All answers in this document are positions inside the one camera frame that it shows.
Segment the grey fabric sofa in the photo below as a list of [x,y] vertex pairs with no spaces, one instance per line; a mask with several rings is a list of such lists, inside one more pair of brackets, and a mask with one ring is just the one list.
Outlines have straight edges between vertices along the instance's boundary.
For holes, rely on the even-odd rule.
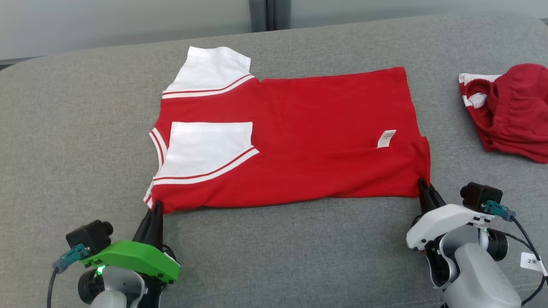
[[[487,153],[458,74],[548,66],[548,25],[473,12],[102,47],[0,71],[0,308],[46,308],[67,232],[95,219],[131,239],[157,169],[148,132],[190,46],[226,46],[260,79],[405,67],[432,182],[460,202],[469,182],[503,191],[548,268],[548,165]],[[325,199],[182,212],[164,240],[182,262],[162,308],[438,308],[427,260],[405,234],[417,199]]]

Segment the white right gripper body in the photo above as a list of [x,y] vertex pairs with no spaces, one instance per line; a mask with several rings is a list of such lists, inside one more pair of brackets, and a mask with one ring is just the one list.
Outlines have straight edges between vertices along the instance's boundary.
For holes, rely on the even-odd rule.
[[462,205],[443,205],[440,208],[423,214],[411,226],[411,229],[406,234],[406,244],[410,249],[424,250],[425,246],[438,236],[442,236],[469,223],[483,225],[494,218],[495,215],[476,212]]

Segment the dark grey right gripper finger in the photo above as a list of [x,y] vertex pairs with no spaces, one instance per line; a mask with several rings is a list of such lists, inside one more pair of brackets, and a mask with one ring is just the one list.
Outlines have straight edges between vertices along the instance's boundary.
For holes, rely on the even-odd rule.
[[446,202],[434,186],[430,184],[426,191],[426,208],[437,209],[444,205],[446,205]]
[[419,179],[417,185],[419,187],[420,211],[421,215],[423,215],[435,209],[436,204],[431,195],[430,184],[426,181],[426,179]]

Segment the red shorts with white stripe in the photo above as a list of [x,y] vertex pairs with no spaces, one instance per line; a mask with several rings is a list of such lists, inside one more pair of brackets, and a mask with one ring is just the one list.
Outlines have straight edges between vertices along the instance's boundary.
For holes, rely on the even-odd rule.
[[462,73],[458,81],[486,152],[548,164],[548,68],[519,64],[502,75]]

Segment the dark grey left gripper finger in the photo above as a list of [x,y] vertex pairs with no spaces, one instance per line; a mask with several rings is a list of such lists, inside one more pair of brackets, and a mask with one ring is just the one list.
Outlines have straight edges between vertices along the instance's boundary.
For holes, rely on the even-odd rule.
[[147,211],[133,236],[133,241],[158,246],[158,204]]
[[163,203],[156,201],[151,210],[149,225],[149,243],[157,249],[163,248]]

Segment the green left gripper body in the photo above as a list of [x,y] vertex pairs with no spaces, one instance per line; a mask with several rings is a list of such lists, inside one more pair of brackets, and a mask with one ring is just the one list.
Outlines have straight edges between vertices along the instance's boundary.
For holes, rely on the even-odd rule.
[[85,267],[119,267],[156,277],[164,283],[176,282],[180,264],[162,250],[145,243],[120,240],[80,261]]

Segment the grey partition post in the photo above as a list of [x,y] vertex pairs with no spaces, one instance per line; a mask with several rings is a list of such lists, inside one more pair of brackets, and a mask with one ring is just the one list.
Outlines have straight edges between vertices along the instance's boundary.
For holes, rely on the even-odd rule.
[[248,0],[253,33],[291,29],[292,0]]

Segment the red and white jersey shirt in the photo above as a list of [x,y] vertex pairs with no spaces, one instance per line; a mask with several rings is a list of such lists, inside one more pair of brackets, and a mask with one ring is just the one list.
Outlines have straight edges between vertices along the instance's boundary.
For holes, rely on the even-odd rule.
[[229,47],[190,47],[149,136],[143,201],[163,213],[320,198],[417,197],[431,152],[406,70],[259,80]]

